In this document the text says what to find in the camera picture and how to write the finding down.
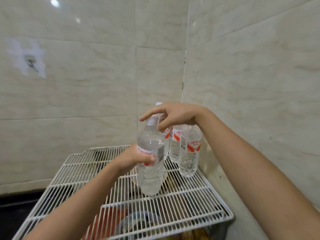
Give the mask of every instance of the beige marble wall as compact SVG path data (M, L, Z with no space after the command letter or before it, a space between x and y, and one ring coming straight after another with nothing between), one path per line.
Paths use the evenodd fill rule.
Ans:
M190 0L183 88L184 102L210 108L317 207L319 8L320 0ZM210 148L200 168L235 213L227 239L266 239Z
M189 0L57 1L1 0L0 194L45 187L71 153L134 142L137 115L181 99ZM35 40L46 79L14 68L5 38Z

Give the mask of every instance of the plastic bottle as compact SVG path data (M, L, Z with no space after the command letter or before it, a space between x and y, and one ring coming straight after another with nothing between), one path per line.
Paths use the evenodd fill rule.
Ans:
M184 177L192 177L198 168L202 132L197 126L186 126L181 132L179 152L179 172Z
M156 106L161 105L161 104L162 104L161 102L155 103ZM163 114L158 113L157 115L159 117L158 123L160 123L161 122L160 118ZM164 160L167 159L167 156L169 154L170 133L171 133L171 130L169 128L165 129L165 131L162 132L163 140L164 140Z
M162 133L157 131L157 124L158 116L151 116L137 138L137 151L155 158L154 165L137 165L138 185L147 196L154 196L160 191L164 173L165 145Z
M169 158L173 163L178 163L179 161L179 149L182 128L183 125L175 125L171 132L169 144Z

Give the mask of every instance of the metal shelf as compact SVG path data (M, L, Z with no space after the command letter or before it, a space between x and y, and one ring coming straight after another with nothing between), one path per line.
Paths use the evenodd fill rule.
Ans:
M91 148L70 155L13 240L22 239L127 147ZM152 197L141 193L135 169L121 176L82 239L151 240L234 218L200 170L186 178L169 159L165 167L168 176L160 192Z

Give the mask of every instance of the bottle label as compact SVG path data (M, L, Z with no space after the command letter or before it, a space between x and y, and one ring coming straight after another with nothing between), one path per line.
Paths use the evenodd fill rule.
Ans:
M188 138L181 137L180 148L186 153L198 152L201 147L201 140L189 140Z
M165 129L165 131L162 132L162 135L165 139L168 139L170 137L170 129L169 128Z
M161 162L163 160L164 153L165 153L165 146L163 145L162 147L160 147L158 149L154 149L152 151L148 151L148 150L145 150L145 149L143 149L143 148L141 148L141 147L139 147L137 145L137 151L140 154L149 155L151 157L154 157L155 158L155 162L158 163L158 162ZM149 163L142 163L142 164L145 165L145 166L149 166L150 165Z
M174 140L174 141L181 141L181 130L172 129L171 139Z

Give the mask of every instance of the bottle cap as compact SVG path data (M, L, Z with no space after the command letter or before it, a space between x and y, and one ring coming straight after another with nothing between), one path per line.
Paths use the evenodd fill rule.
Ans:
M154 114L146 122L148 125L158 124L158 116Z

